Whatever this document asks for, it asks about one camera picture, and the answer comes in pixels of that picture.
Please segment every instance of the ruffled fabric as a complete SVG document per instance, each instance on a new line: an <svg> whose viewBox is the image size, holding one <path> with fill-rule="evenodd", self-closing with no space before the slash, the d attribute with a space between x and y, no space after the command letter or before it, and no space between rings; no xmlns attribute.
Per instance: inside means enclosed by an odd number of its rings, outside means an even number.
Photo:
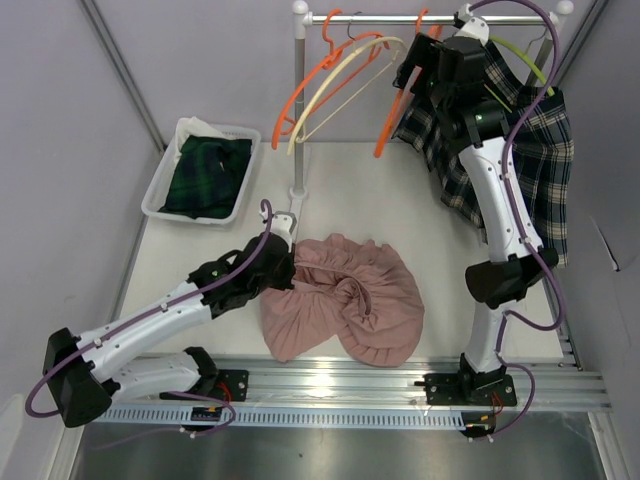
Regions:
<svg viewBox="0 0 640 480"><path fill-rule="evenodd" d="M360 245L340 234L296 245L294 289L261 295L271 354L286 362L338 335L361 362L392 367L413 353L424 305L413 275L389 245Z"/></svg>

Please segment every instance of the clothes rack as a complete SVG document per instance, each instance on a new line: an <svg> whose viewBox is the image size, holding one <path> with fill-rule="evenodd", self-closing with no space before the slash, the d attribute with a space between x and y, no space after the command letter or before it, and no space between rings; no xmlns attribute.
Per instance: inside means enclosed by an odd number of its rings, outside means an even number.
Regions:
<svg viewBox="0 0 640 480"><path fill-rule="evenodd" d="M293 2L293 32L295 40L295 86L298 86L305 76L305 51L307 28L314 25L323 25L327 20L327 15L314 15L309 10L309 5L304 0ZM555 12L550 13L550 17L556 25L558 32L562 28L566 18L573 12L573 4L567 0L561 0ZM482 17L487 24L494 26L543 26L544 21L539 16L517 16L517 15L488 15ZM329 18L330 25L415 25L418 15L334 15ZM454 25L453 15L424 15L422 25ZM546 64L552 49L548 44L548 39L542 44L535 60L535 64L542 69ZM530 77L527 83L533 85L535 76ZM296 98L294 104L294 120L297 122L304 111L304 89ZM304 185L304 142L295 144L294 149L294 185L289 190L291 197L290 211L300 218L302 214L302 204L308 192Z"/></svg>

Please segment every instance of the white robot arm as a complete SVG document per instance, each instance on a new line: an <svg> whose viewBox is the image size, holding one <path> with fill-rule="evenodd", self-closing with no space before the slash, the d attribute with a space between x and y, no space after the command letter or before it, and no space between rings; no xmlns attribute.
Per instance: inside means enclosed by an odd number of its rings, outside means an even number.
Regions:
<svg viewBox="0 0 640 480"><path fill-rule="evenodd" d="M51 335L44 374L50 377L47 385L65 425L84 425L114 402L149 394L177 391L207 396L218 370L202 348L159 358L136 357L182 330L243 307L266 288L293 288L295 222L290 213L276 212L269 233L251 239L243 251L205 263L151 305L79 336L66 328ZM241 271L264 235L263 248ZM60 368L71 356L76 358ZM53 369L59 371L51 375Z"/></svg>
<svg viewBox="0 0 640 480"><path fill-rule="evenodd" d="M458 373L448 377L428 374L418 384L431 385L427 388L431 405L491 407L495 393L504 405L513 406L516 397L508 383L511 378L498 356L503 318L544 274L531 250L549 268L557 264L558 255L544 248L532 226L511 149L505 152L509 127L504 110L484 86L483 47L489 27L467 7L458 12L457 20L459 31L442 42L416 35L394 84L405 88L414 68L422 69L411 92L431 105L451 153L458 155L469 175L487 231L489 261L469 267L465 274L476 309ZM441 388L443 384L451 387ZM509 398L503 397L505 390L511 392Z"/></svg>

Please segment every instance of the white plastic tray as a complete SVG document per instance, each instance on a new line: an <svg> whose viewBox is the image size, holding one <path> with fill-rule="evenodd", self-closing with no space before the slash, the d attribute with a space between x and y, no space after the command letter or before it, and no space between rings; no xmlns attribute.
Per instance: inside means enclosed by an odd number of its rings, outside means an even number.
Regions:
<svg viewBox="0 0 640 480"><path fill-rule="evenodd" d="M240 209L240 204L242 203L242 198L244 197L244 191L247 188L247 183L249 182L249 177L251 176L251 170L253 169L253 164L256 159L256 153L260 148L260 132L258 132L257 130L253 130L252 128L233 127L230 125L212 124L211 126L228 135L228 138L230 139L235 140L239 138L247 138L251 140L251 158L249 159L247 171L244 174L244 179L242 180L242 185L240 186L240 191L238 192L238 198L236 199L236 203L233 206L231 215L229 215L227 218L189 218L186 215L178 215L174 213L165 213L159 211L167 201L167 194L169 193L169 187L171 186L173 173L176 169L176 163L174 163L173 161L176 154L175 137L171 139L167 150L164 152L162 160L160 161L160 165L158 165L158 169L153 175L151 184L147 189L147 193L145 193L144 198L142 199L142 211L145 215L148 215L149 217L161 218L163 220L173 220L176 222L185 223L199 223L201 225L226 225L233 222L233 220L236 218L236 216L238 215L238 210Z"/></svg>

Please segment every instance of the green plaid cloth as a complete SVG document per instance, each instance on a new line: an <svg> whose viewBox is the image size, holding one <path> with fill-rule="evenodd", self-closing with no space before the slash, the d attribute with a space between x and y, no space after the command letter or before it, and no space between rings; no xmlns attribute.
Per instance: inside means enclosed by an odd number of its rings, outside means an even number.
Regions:
<svg viewBox="0 0 640 480"><path fill-rule="evenodd" d="M251 140L187 138L161 212L227 218L251 158Z"/></svg>
<svg viewBox="0 0 640 480"><path fill-rule="evenodd" d="M498 49L486 47L485 83L512 107L506 113L515 125L539 90L523 86ZM567 186L573 160L573 139L562 92L543 99L516 135L513 160L525 205L544 246L558 252L558 266L567 263ZM484 232L480 206L469 176L457 155L451 155L428 99L415 98L394 137L422 152L430 171L438 173L442 202L457 209Z"/></svg>

